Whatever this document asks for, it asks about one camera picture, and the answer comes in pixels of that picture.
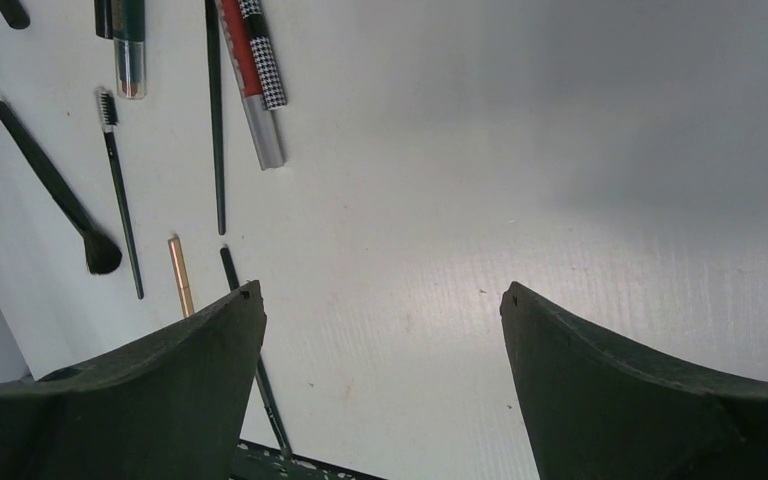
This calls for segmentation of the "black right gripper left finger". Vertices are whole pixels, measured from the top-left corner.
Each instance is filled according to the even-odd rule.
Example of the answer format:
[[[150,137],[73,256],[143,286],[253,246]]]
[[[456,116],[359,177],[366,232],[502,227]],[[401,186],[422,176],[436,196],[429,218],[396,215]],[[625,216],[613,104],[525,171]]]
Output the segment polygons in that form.
[[[0,479],[226,479],[267,317],[251,281],[34,381],[0,384]]]

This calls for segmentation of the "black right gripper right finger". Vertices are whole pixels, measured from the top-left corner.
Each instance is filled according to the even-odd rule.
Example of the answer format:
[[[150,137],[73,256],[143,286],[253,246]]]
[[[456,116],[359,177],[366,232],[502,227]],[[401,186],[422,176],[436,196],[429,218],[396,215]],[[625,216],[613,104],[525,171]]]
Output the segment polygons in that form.
[[[768,382],[703,367],[520,283],[500,304],[543,479],[768,479]]]

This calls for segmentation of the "black powder brush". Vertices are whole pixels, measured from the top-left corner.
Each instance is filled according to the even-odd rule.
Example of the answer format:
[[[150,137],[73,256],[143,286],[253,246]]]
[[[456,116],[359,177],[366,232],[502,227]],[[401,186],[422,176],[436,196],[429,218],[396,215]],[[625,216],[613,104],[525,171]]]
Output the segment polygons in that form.
[[[120,248],[94,222],[49,156],[3,100],[0,100],[0,121],[38,180],[81,236],[88,271],[93,275],[113,273],[122,262]]]

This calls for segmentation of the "red lipstick silver end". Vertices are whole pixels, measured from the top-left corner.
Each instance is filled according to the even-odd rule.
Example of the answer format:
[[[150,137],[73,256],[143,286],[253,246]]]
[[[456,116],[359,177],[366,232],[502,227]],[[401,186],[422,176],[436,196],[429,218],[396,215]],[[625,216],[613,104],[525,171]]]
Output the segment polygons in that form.
[[[278,129],[266,107],[239,2],[221,0],[216,1],[216,6],[260,168],[280,168],[285,158]]]

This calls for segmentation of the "black eyebrow comb brush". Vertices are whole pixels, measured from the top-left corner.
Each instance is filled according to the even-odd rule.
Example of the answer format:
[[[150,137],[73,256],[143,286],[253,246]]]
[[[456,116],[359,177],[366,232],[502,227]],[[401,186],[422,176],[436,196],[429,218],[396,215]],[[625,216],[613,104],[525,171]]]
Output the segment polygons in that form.
[[[100,117],[101,130],[105,142],[108,161],[110,164],[114,191],[125,238],[125,245],[135,284],[136,296],[139,300],[142,300],[145,297],[145,291],[136,250],[135,236],[124,185],[120,156],[115,138],[115,127],[119,123],[116,104],[113,93],[103,86],[99,86],[94,89],[94,97]]]

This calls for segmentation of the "houndstooth pattern makeup pen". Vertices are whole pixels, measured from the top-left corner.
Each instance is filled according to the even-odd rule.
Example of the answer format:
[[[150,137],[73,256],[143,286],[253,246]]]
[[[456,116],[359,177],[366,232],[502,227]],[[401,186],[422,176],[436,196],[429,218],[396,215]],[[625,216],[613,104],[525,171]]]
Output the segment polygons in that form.
[[[280,109],[286,106],[288,101],[261,2],[240,0],[238,5],[247,28],[266,108]]]

